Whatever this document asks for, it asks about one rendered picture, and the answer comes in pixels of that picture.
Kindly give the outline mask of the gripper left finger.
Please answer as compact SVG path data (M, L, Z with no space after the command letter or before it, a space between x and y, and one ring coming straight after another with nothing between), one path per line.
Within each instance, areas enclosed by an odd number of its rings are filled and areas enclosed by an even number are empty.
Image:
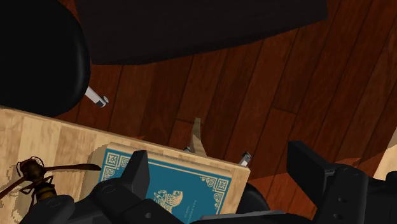
M184 224L151 199L148 154L135 151L119 178L98 183L79 202L59 195L35 204L20 224Z

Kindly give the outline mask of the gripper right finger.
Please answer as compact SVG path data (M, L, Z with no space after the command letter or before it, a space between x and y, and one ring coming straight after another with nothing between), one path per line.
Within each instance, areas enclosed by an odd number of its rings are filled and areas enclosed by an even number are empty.
M397 171L371 178L327 162L301 141L288 143L286 170L316 205L313 224L397 224Z

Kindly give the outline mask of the blue ornamented book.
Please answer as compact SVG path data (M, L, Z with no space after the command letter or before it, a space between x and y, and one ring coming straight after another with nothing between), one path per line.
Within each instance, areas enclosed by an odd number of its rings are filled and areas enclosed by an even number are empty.
M235 213L232 172L214 160L158 144L108 143L92 153L100 165L99 181L119 178L133 154L146 150L150 183L146 198L160 204L183 223L205 215Z

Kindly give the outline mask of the light wooden desk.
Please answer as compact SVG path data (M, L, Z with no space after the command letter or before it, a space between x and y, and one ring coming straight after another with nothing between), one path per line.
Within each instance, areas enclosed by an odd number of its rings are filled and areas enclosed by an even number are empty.
M82 164L109 143L131 146L228 170L232 175L222 214L235 213L250 170L239 164L188 153L99 129L0 106L0 191L19 179L19 161L36 156L46 166Z

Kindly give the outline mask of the brown wasp figure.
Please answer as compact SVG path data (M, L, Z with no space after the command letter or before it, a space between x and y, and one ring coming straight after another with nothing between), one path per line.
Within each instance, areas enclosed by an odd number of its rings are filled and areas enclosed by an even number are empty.
M53 175L45 177L49 171L57 170L78 170L78 171L100 171L101 168L96 164L75 164L75 165L60 165L53 167L45 167L43 161L39 157L31 157L27 160L17 163L17 174L20 176L16 182L5 188L0 192L0 199L9 194L17 186L25 181L30 181L31 184L21 188L20 193L31 195L31 204L29 208L34 205L34 202L40 202L57 196L55 185L52 183Z

